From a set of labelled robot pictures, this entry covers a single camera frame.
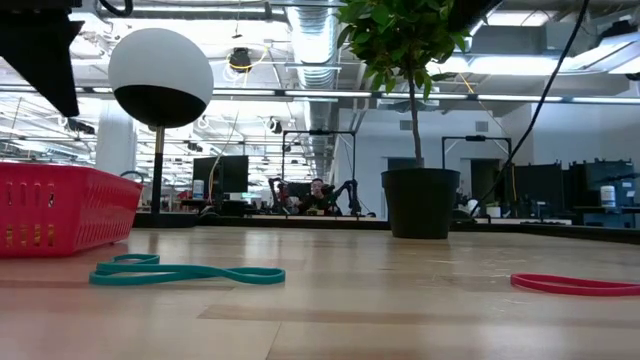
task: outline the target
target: teal rubber band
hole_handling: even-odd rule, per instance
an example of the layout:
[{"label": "teal rubber band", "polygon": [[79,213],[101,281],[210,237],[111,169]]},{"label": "teal rubber band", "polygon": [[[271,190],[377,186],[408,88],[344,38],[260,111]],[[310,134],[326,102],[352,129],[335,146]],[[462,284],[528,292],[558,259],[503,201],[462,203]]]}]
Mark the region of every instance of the teal rubber band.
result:
[{"label": "teal rubber band", "polygon": [[[149,275],[118,275],[124,273],[150,273]],[[160,256],[126,254],[101,262],[89,274],[89,283],[105,286],[149,285],[171,281],[224,277],[254,285],[279,284],[285,280],[285,271],[279,268],[239,267],[221,269],[203,265],[160,265]]]}]

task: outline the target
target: black plant pot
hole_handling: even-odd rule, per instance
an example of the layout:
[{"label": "black plant pot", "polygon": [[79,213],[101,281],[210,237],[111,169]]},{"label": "black plant pot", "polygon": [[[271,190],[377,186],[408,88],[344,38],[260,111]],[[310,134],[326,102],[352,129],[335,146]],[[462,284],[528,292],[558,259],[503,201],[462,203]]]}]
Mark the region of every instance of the black plant pot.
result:
[{"label": "black plant pot", "polygon": [[393,236],[446,239],[460,173],[445,169],[402,169],[382,173]]}]

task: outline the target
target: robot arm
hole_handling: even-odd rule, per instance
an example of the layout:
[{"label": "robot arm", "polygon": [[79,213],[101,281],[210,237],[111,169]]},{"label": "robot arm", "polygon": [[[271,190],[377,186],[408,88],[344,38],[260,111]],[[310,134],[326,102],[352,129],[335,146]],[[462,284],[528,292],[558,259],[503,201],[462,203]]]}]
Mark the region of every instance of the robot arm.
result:
[{"label": "robot arm", "polygon": [[351,215],[359,215],[362,212],[362,208],[360,207],[360,201],[358,201],[358,182],[356,180],[347,180],[338,188],[338,190],[332,192],[329,195],[329,204],[331,204],[331,206],[337,206],[336,201],[345,190],[347,190],[347,195],[349,197],[349,209],[351,209]]},{"label": "robot arm", "polygon": [[[276,193],[275,184],[278,183],[280,193]],[[287,183],[281,178],[269,179],[269,189],[271,189],[271,196],[273,197],[273,207],[278,212],[286,212],[286,200],[289,197],[287,194]]]}]

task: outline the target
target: white sphere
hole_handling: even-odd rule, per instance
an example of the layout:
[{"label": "white sphere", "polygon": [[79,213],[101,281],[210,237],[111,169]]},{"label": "white sphere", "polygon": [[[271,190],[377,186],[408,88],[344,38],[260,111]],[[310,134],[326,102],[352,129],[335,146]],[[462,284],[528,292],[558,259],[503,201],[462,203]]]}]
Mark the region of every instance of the white sphere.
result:
[{"label": "white sphere", "polygon": [[211,101],[213,72],[202,50],[166,29],[142,29],[116,46],[109,82],[122,108],[152,126],[180,127]]}]

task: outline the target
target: ball stand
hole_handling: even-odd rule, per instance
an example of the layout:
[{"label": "ball stand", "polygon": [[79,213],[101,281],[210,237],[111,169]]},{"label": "ball stand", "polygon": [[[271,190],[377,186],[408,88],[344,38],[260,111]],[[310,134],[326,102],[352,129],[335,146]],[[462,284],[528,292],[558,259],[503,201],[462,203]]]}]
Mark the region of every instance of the ball stand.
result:
[{"label": "ball stand", "polygon": [[167,229],[191,228],[196,226],[195,214],[161,213],[162,165],[164,161],[164,126],[156,127],[156,153],[153,161],[153,183],[151,188],[151,212],[137,213],[133,221],[134,228]]},{"label": "ball stand", "polygon": [[113,49],[108,74],[120,106],[134,119],[156,128],[151,212],[138,213],[134,227],[195,226],[195,214],[160,212],[162,153],[165,129],[192,123],[211,102],[209,60],[187,37],[167,29],[146,28],[127,35]]}]

